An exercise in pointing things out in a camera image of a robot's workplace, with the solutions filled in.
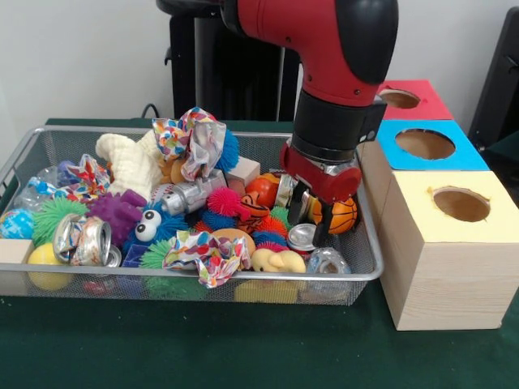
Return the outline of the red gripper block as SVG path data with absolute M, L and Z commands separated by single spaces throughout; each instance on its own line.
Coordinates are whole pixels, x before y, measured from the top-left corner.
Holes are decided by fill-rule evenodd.
M 299 224 L 306 217 L 309 190 L 319 198 L 312 210 L 314 221 L 318 219 L 318 208 L 320 211 L 320 222 L 316 223 L 313 245 L 321 247 L 328 236 L 333 218 L 333 205 L 323 202 L 346 201 L 352 197 L 361 184 L 361 171 L 351 163 L 326 165 L 309 160 L 291 146 L 290 140 L 281 149 L 280 162 L 281 167 L 298 180 L 290 200 L 290 224 Z

